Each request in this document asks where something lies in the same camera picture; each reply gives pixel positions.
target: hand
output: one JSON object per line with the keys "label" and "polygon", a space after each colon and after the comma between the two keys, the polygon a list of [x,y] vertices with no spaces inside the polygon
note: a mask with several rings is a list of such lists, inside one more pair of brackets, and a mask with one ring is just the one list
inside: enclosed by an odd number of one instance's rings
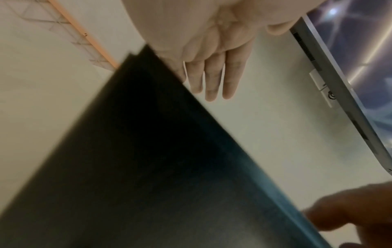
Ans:
{"label": "hand", "polygon": [[304,213],[320,231],[354,224],[362,245],[343,244],[341,248],[392,247],[392,182],[324,197]]}
{"label": "hand", "polygon": [[223,97],[231,98],[257,31],[287,31],[323,0],[123,0],[134,25],[156,54],[193,93],[213,101],[225,65]]}

